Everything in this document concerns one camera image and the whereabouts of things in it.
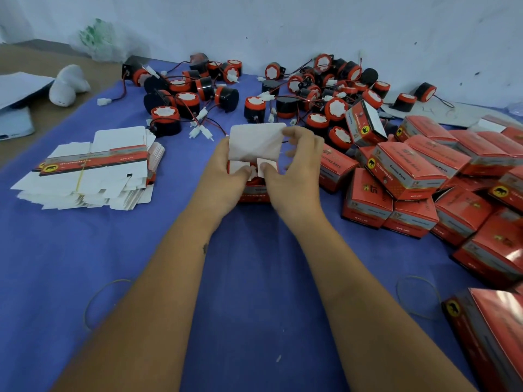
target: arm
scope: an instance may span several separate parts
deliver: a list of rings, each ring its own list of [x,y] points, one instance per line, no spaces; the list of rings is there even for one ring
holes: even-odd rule
[[[284,133],[297,145],[294,159],[285,176],[262,166],[267,189],[307,257],[352,390],[474,391],[323,214],[317,183],[323,139],[300,127]]]
[[[251,171],[226,170],[221,141],[190,204],[114,312],[53,391],[178,390],[209,239],[236,205]]]

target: hand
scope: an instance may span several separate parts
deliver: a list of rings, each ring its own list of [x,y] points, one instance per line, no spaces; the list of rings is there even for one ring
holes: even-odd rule
[[[209,159],[187,209],[194,210],[214,232],[223,217],[238,203],[251,169],[243,167],[227,173],[229,138],[221,140]]]
[[[286,127],[283,133],[296,146],[287,153],[294,157],[287,173],[280,175],[269,164],[260,167],[272,206],[296,235],[300,227],[323,215],[318,178],[324,142],[301,126]]]

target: forearm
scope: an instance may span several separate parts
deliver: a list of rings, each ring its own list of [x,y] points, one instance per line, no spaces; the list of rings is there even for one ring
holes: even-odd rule
[[[296,232],[353,390],[473,391],[326,218]]]
[[[177,390],[212,230],[185,210],[54,391]]]

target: blue fabric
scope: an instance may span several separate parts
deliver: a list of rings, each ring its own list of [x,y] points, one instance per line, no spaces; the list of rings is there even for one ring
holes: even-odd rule
[[[158,71],[172,64],[156,63]],[[106,283],[135,279],[186,206],[217,141],[202,135],[160,138],[166,148],[150,204],[121,212],[41,210],[9,188],[58,144],[90,141],[95,131],[143,125],[144,91],[98,107],[82,105],[53,131],[0,171],[0,390],[45,391],[89,335],[83,314]],[[237,110],[209,117],[226,131],[245,123],[243,104],[261,83],[242,76]],[[121,84],[100,97],[120,95]],[[222,135],[207,124],[218,140]],[[433,283],[441,297],[481,283],[449,259],[451,249],[432,234],[421,240],[373,230],[340,218],[342,195],[321,191],[325,214],[365,266],[396,297],[396,282],[413,274]],[[454,364],[473,382],[461,349],[437,307],[430,286],[410,281],[402,298]],[[129,284],[104,290],[91,305],[99,323]],[[203,270],[182,382],[184,391],[344,391],[348,387],[320,297],[295,238],[270,205],[242,204],[212,237]]]

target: table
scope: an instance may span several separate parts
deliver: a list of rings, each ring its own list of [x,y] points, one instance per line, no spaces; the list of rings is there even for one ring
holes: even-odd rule
[[[151,65],[157,71],[173,66]],[[234,87],[240,97],[236,111],[209,113],[226,131],[245,123],[245,98],[261,92],[255,76],[243,75]],[[118,82],[99,97],[120,92]],[[41,210],[9,189],[58,144],[145,124],[144,93],[130,84],[127,97],[108,106],[90,99],[0,171],[0,390],[50,388],[88,338],[83,315],[91,297],[110,281],[140,275],[188,203],[217,144],[203,135],[189,139],[188,123],[181,134],[160,138],[166,153],[152,202],[130,212]],[[208,128],[220,138],[217,128]],[[321,190],[321,202],[329,221],[396,299],[396,283],[406,275],[427,279],[442,299],[483,287],[449,259],[452,250],[434,235],[416,240],[343,220],[339,192]],[[90,307],[89,322],[99,323],[128,287],[118,283],[104,289]],[[413,316],[415,321],[474,382],[430,285],[403,280],[402,289],[412,309],[434,316]],[[270,205],[237,206],[209,243],[181,389],[348,390],[306,259]]]

